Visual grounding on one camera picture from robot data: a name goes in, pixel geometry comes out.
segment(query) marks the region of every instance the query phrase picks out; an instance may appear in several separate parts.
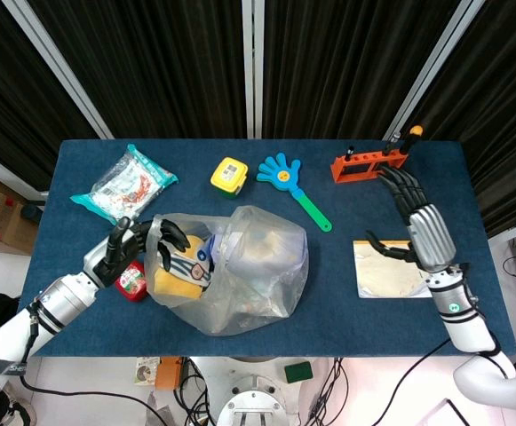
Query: blue table cover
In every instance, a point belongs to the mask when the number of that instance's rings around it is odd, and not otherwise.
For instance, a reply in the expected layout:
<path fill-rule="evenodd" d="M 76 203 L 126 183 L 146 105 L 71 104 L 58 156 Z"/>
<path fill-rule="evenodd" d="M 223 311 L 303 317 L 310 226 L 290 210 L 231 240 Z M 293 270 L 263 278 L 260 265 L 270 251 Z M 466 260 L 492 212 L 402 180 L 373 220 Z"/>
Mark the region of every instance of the blue table cover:
<path fill-rule="evenodd" d="M 336 185 L 335 156 L 349 145 L 357 153 L 382 149 L 374 140 L 117 139 L 68 140 L 62 144 L 40 224 L 20 306 L 59 276 L 82 270 L 83 255 L 107 236 L 111 224 L 74 204 L 133 143 L 174 172 L 179 182 L 165 189 L 141 214 L 183 212 L 229 216 L 236 206 L 255 205 L 303 226 L 310 272 L 289 319 L 229 337 L 209 337 L 150 297 L 127 301 L 116 288 L 98 300 L 39 351 L 44 356 L 404 356 L 422 355 L 448 337 L 431 299 L 360 299 L 353 240 L 370 229 L 383 240 L 406 240 L 408 232 L 384 185 L 377 180 Z M 302 162 L 299 185 L 333 224 L 323 233 L 289 193 L 255 180 L 258 165 L 284 152 Z M 240 195 L 228 200 L 210 185 L 225 156 L 250 167 Z M 480 297 L 488 326 L 504 350 L 516 352 L 501 290 L 488 249 L 461 146 L 425 141 L 410 151 L 404 168 L 421 182 L 445 218 L 456 243 L 456 261 L 470 262 L 468 280 Z M 449 346 L 442 354 L 455 354 Z"/>

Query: orange pen holder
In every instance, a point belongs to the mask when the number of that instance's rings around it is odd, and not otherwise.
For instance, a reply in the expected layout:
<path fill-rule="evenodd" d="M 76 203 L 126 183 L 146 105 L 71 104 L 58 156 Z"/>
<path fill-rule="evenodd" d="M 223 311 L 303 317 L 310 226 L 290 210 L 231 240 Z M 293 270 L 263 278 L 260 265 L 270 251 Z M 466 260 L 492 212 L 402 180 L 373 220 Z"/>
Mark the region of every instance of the orange pen holder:
<path fill-rule="evenodd" d="M 385 163 L 398 169 L 408 158 L 407 154 L 400 154 L 399 149 L 393 149 L 388 155 L 382 155 L 382 151 L 372 153 L 351 154 L 350 160 L 346 155 L 337 157 L 330 165 L 332 178 L 336 184 L 346 182 L 358 182 L 360 180 L 376 179 L 380 171 L 378 166 Z"/>

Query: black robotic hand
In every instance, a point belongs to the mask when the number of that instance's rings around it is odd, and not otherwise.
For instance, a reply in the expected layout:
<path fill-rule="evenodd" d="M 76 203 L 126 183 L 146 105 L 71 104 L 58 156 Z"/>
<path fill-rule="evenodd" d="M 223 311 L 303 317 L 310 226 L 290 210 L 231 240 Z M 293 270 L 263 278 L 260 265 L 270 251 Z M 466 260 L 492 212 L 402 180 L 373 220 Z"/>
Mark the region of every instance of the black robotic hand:
<path fill-rule="evenodd" d="M 415 262 L 428 272 L 438 272 L 449 267 L 455 257 L 455 244 L 451 240 L 443 217 L 430 204 L 415 177 L 405 170 L 381 166 L 378 177 L 390 190 L 404 224 L 408 227 L 411 243 L 409 249 L 389 248 L 373 232 L 367 231 L 370 245 L 380 254 Z"/>
<path fill-rule="evenodd" d="M 87 264 L 93 264 L 93 274 L 99 278 L 101 283 L 105 287 L 113 284 L 130 263 L 135 260 L 137 255 L 146 251 L 147 235 L 152 223 L 153 221 L 149 220 L 141 224 L 131 225 L 131 220 L 128 217 L 122 217 L 107 238 L 105 255 L 103 247 L 95 248 L 84 258 L 84 270 L 87 270 Z M 163 242 L 168 241 L 181 252 L 188 249 L 190 243 L 180 228 L 170 220 L 164 219 L 161 222 L 160 231 L 161 239 L 158 241 L 157 249 L 163 258 L 163 267 L 166 271 L 169 271 L 171 268 L 171 253 Z M 98 252 L 101 258 L 96 259 L 96 253 Z"/>

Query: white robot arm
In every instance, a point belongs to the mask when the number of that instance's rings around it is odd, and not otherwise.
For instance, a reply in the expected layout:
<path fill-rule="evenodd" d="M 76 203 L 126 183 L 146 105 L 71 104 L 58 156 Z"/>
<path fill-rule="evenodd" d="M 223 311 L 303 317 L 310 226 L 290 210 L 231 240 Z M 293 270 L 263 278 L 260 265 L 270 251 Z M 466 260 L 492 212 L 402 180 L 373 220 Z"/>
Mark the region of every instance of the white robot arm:
<path fill-rule="evenodd" d="M 0 327 L 0 390 L 10 376 L 24 375 L 27 359 L 96 300 L 100 288 L 109 287 L 145 251 L 151 222 L 131 225 L 123 217 L 105 240 L 83 259 L 83 271 L 54 281 L 35 301 Z M 161 223 L 162 239 L 176 249 L 190 247 L 187 237 L 168 220 Z M 169 250 L 160 241 L 163 267 L 171 266 Z"/>
<path fill-rule="evenodd" d="M 460 351 L 476 353 L 453 374 L 461 393 L 480 404 L 516 410 L 516 370 L 488 330 L 464 268 L 452 264 L 455 244 L 441 214 L 408 172 L 387 166 L 382 170 L 379 178 L 391 190 L 412 243 L 410 250 L 388 248 L 367 232 L 370 244 L 384 256 L 416 262 L 430 273 L 425 283 L 451 342 Z"/>

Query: black curtain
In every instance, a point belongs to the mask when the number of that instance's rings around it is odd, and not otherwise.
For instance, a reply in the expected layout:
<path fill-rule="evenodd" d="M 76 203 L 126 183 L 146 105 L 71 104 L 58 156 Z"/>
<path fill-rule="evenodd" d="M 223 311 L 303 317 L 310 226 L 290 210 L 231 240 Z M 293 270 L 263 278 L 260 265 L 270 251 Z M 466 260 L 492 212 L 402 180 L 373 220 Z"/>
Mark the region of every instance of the black curtain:
<path fill-rule="evenodd" d="M 488 234 L 516 225 L 516 2 L 484 4 L 404 131 L 416 123 L 463 144 Z"/>
<path fill-rule="evenodd" d="M 62 140 L 96 137 L 0 2 L 0 162 L 43 191 Z"/>
<path fill-rule="evenodd" d="M 265 138 L 382 138 L 458 0 L 266 2 Z"/>
<path fill-rule="evenodd" d="M 30 0 L 116 138 L 245 138 L 240 1 Z"/>

